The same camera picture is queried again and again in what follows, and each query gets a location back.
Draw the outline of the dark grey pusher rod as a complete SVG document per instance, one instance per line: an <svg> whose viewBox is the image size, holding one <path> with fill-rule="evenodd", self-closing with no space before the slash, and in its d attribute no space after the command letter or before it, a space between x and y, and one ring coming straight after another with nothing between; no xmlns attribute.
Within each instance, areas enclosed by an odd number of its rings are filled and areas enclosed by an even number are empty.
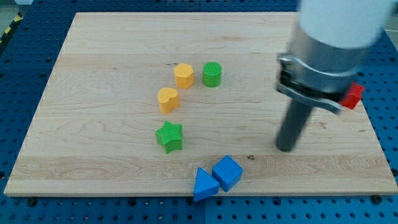
<svg viewBox="0 0 398 224"><path fill-rule="evenodd" d="M275 140L280 151L289 152L295 147L312 110L312 106L291 100Z"/></svg>

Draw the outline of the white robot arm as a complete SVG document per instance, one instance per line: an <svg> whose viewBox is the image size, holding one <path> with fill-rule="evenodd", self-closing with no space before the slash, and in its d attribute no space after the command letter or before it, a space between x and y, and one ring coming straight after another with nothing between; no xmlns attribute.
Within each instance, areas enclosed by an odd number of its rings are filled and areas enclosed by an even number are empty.
<svg viewBox="0 0 398 224"><path fill-rule="evenodd" d="M392 11L391 0L305 0L288 50L279 55L278 92L290 105L275 145L291 151L314 108L353 109L364 90L354 76Z"/></svg>

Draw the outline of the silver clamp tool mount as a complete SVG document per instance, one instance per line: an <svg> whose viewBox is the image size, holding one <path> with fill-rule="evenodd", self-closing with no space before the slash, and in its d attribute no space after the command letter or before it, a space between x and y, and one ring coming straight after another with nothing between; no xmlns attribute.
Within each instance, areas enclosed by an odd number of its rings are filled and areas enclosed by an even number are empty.
<svg viewBox="0 0 398 224"><path fill-rule="evenodd" d="M296 24L287 52L279 55L277 91L291 98L291 111L321 108L338 114L367 51L327 44Z"/></svg>

